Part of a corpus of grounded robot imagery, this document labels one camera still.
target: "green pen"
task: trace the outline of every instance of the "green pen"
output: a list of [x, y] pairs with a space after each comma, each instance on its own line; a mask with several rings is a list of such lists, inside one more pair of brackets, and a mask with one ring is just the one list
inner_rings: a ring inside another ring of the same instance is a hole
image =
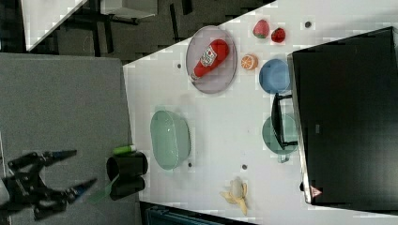
[[122, 155], [126, 153], [132, 153], [137, 150], [137, 147], [135, 145], [130, 145], [130, 146], [123, 146], [123, 147], [118, 147], [114, 148], [114, 155]]

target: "black cup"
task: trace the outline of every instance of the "black cup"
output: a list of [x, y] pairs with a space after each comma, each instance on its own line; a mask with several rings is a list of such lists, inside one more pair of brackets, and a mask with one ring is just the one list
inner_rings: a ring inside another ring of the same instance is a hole
[[113, 201], [127, 197], [131, 194], [137, 193], [145, 188], [145, 181], [143, 177], [136, 176], [130, 179], [117, 179], [112, 185], [111, 199]]
[[145, 181], [141, 175], [146, 174], [147, 170], [148, 162], [143, 153], [110, 157], [106, 162], [109, 179], [112, 181], [119, 174], [112, 185], [111, 199], [115, 201], [143, 190]]
[[112, 181], [119, 174], [119, 179], [134, 178], [146, 174], [148, 162], [141, 152], [122, 155], [120, 157], [110, 157], [106, 162], [106, 171]]

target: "mint green oval dish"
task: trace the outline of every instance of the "mint green oval dish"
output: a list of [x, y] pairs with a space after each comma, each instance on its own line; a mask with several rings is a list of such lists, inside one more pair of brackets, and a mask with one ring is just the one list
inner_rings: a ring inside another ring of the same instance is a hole
[[164, 170], [172, 170], [191, 151], [187, 122], [174, 112], [157, 111], [150, 122], [153, 154]]

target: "gray mat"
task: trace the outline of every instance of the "gray mat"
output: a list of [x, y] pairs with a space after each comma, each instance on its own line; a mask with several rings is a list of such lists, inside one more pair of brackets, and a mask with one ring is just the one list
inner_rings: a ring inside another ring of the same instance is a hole
[[64, 189], [98, 178], [66, 212], [34, 222], [26, 209], [12, 216], [13, 225], [134, 223], [135, 196], [85, 201], [109, 182], [105, 163], [112, 149], [130, 143], [122, 72], [118, 59], [0, 53], [5, 163], [32, 151], [77, 149], [77, 156], [43, 170], [46, 185]]

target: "red object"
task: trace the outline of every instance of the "red object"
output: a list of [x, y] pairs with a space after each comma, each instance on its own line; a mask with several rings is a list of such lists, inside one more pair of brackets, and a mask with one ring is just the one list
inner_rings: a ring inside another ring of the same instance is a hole
[[286, 37], [286, 33], [284, 32], [284, 30], [282, 28], [276, 29], [271, 35], [272, 41], [277, 42], [277, 43], [283, 42], [285, 37]]
[[258, 38], [266, 38], [269, 35], [269, 25], [265, 20], [257, 22], [253, 29], [253, 34]]
[[221, 64], [229, 53], [228, 44], [222, 39], [213, 40], [203, 52], [198, 64], [190, 74], [191, 79], [196, 81], [205, 76], [209, 71]]

